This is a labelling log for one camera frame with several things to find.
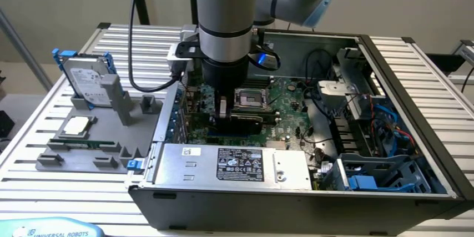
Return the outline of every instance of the warning label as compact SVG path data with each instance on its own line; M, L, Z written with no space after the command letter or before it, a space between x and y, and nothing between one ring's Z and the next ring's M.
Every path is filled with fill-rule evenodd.
M217 179L264 181L261 150L219 148Z

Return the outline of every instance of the white wall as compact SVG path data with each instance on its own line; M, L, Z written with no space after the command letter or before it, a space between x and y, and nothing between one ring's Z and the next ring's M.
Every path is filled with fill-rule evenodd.
M98 22L126 23L129 1L0 0L0 7L37 61L52 63L52 49L80 50ZM0 61L21 61L2 33L0 51Z
M447 53L474 39L471 0L333 0L317 31L410 36L427 52ZM147 0L151 22L191 22L188 0ZM78 49L98 22L126 23L129 0L0 0L17 32L42 63L50 49ZM276 24L285 28L285 23ZM0 34L0 61L21 61Z
M332 0L316 30L408 36L426 52L447 53L474 39L472 14L472 0Z

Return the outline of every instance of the hard drive label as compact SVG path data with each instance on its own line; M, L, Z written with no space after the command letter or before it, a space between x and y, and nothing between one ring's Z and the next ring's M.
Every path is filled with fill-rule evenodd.
M219 148L217 179L264 181L261 150Z
M98 73L90 69L70 68L70 74L84 99L93 105L110 105L106 91L100 87Z

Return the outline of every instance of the motherboard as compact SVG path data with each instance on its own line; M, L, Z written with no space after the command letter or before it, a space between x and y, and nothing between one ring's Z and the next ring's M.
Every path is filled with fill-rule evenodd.
M189 87L187 93L188 143L237 145L245 147L272 147L299 150L300 134L309 128L304 89L297 79L267 78L265 82L249 85L252 88L235 90L233 111L260 110L273 116L273 125L261 126L259 134L220 134L212 128L213 88L205 84Z

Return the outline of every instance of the metal pole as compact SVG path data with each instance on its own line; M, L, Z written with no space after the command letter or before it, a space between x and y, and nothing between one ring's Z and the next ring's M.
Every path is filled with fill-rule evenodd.
M20 53L20 56L22 57L22 60L25 61L30 71L33 72L38 82L41 83L44 89L49 91L52 88L52 82L49 80L48 75L44 72L44 69L41 66L37 64L32 54L29 53L26 46L24 45L20 36L17 35L12 24L9 23L5 14L2 13L2 10L0 8L0 27L1 30L4 31L10 43L13 44L17 53Z

